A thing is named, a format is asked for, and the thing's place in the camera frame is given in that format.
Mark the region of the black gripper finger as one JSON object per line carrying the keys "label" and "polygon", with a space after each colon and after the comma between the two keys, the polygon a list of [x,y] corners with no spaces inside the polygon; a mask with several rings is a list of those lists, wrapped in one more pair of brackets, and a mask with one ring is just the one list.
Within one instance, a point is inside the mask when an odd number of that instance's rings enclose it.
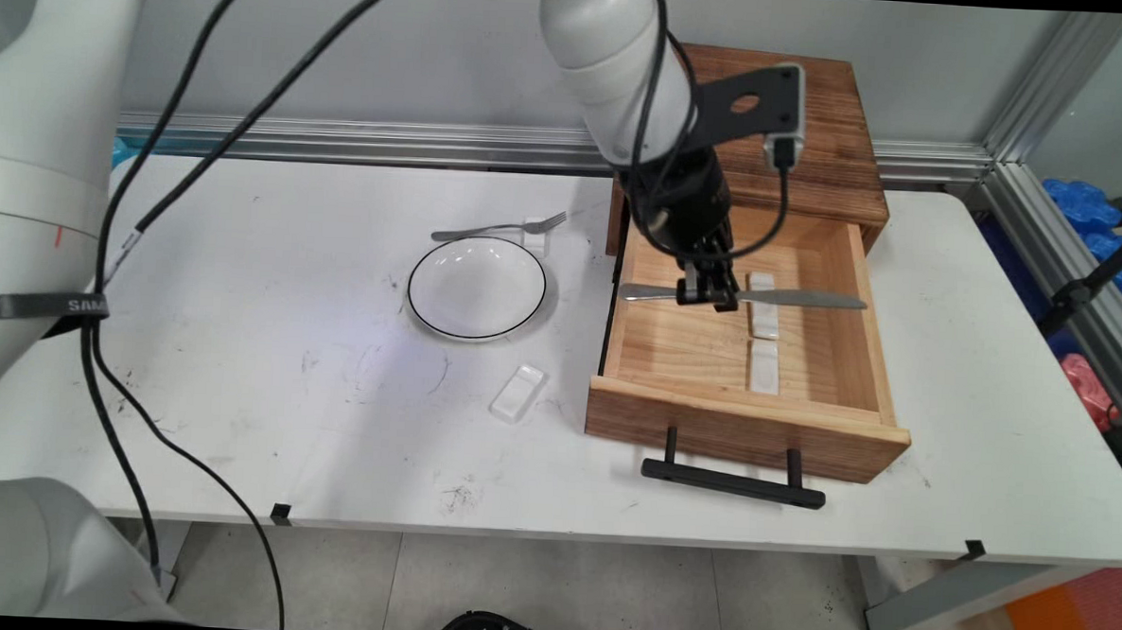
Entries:
{"label": "black gripper finger", "polygon": [[724,253],[710,253],[705,264],[705,283],[712,310],[732,313],[739,308],[739,280],[733,274],[734,262]]}
{"label": "black gripper finger", "polygon": [[679,305],[700,305],[708,302],[708,294],[705,292],[703,272],[696,261],[680,256],[677,263],[683,276],[678,280],[677,303]]}

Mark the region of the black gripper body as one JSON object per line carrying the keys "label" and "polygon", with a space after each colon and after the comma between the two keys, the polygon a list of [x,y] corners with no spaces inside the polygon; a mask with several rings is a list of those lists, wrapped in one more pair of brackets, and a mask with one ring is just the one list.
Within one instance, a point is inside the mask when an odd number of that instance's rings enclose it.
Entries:
{"label": "black gripper body", "polygon": [[732,198],[717,153],[702,147],[623,168],[622,188],[631,223],[672,256],[729,261]]}

